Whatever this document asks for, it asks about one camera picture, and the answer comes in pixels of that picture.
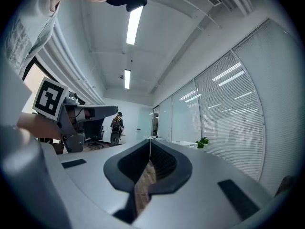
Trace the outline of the green potted plant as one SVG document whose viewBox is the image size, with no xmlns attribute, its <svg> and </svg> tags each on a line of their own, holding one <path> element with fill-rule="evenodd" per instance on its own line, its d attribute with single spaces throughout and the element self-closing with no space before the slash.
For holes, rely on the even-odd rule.
<svg viewBox="0 0 305 229">
<path fill-rule="evenodd" d="M 202 137 L 200 140 L 196 141 L 197 148 L 203 149 L 205 145 L 209 144 L 209 139 L 207 137 Z"/>
</svg>

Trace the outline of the black mesh office chair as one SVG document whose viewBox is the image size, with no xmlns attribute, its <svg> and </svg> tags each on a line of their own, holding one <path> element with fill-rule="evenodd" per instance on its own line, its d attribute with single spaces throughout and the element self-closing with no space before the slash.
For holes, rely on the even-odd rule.
<svg viewBox="0 0 305 229">
<path fill-rule="evenodd" d="M 98 149 L 104 148 L 101 140 L 103 139 L 103 122 L 104 118 L 95 121 L 85 122 L 83 125 L 85 134 L 85 143 L 88 143 L 88 147 L 98 146 Z"/>
</svg>

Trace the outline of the person's white printed shirt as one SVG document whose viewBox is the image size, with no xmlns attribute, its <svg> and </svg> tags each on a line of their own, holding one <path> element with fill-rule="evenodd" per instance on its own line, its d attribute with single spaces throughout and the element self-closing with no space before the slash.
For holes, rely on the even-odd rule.
<svg viewBox="0 0 305 229">
<path fill-rule="evenodd" d="M 0 36 L 0 125 L 16 125 L 32 92 L 22 77 L 51 38 L 57 11 L 51 0 L 24 0 Z"/>
</svg>

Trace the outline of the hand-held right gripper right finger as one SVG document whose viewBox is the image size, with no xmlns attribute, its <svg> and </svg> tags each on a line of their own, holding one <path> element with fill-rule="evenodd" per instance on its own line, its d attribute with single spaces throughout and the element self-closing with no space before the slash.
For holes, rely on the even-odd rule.
<svg viewBox="0 0 305 229">
<path fill-rule="evenodd" d="M 224 159 L 166 141 L 155 141 L 185 155 L 193 166 L 189 180 L 176 192 L 153 195 L 144 211 L 133 222 L 139 229 L 229 229 L 244 220 L 242 212 L 255 213 L 265 207 L 271 196 L 254 179 Z M 235 209 L 222 187 L 235 184 L 248 198 L 250 208 Z"/>
</svg>

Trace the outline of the white perforated plastic basket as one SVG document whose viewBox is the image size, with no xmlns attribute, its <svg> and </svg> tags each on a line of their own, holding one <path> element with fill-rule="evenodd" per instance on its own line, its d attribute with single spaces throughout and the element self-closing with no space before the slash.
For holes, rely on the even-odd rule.
<svg viewBox="0 0 305 229">
<path fill-rule="evenodd" d="M 173 144 L 181 145 L 187 148 L 192 148 L 192 149 L 197 149 L 198 144 L 197 143 L 192 143 L 192 142 L 187 142 L 187 141 L 172 141 Z"/>
</svg>

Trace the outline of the person's left forearm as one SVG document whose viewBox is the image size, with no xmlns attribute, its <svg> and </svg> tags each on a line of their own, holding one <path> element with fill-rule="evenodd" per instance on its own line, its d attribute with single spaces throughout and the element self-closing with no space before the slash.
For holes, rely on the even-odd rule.
<svg viewBox="0 0 305 229">
<path fill-rule="evenodd" d="M 36 138 L 61 140 L 62 137 L 56 122 L 40 114 L 22 112 L 18 119 L 17 127 L 28 130 Z"/>
</svg>

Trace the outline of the white window blinds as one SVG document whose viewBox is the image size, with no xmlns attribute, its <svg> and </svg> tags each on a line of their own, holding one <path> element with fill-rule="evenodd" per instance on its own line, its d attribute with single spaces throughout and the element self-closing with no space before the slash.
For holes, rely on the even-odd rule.
<svg viewBox="0 0 305 229">
<path fill-rule="evenodd" d="M 305 160 L 305 53 L 268 19 L 159 105 L 166 141 L 209 140 L 274 196 Z"/>
</svg>

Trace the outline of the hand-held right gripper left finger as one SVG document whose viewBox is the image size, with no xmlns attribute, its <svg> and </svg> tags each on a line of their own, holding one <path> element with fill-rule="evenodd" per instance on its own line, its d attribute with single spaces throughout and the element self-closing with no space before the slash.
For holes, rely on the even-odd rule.
<svg viewBox="0 0 305 229">
<path fill-rule="evenodd" d="M 114 156 L 132 153 L 149 146 L 148 139 L 96 151 L 57 155 L 54 148 L 42 143 L 45 163 L 61 197 L 69 226 L 61 229 L 151 229 L 151 218 L 135 219 L 133 192 L 116 189 L 109 181 L 127 184 L 129 178 L 104 173 L 104 164 Z"/>
</svg>

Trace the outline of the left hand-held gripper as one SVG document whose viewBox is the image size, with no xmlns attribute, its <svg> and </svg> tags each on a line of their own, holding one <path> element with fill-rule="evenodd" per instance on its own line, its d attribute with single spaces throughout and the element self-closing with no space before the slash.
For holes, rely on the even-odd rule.
<svg viewBox="0 0 305 229">
<path fill-rule="evenodd" d="M 44 77 L 33 103 L 33 110 L 54 120 L 62 134 L 61 141 L 69 153 L 83 151 L 84 133 L 80 122 L 104 119 L 118 113 L 116 105 L 80 105 L 77 94 L 54 80 Z"/>
</svg>

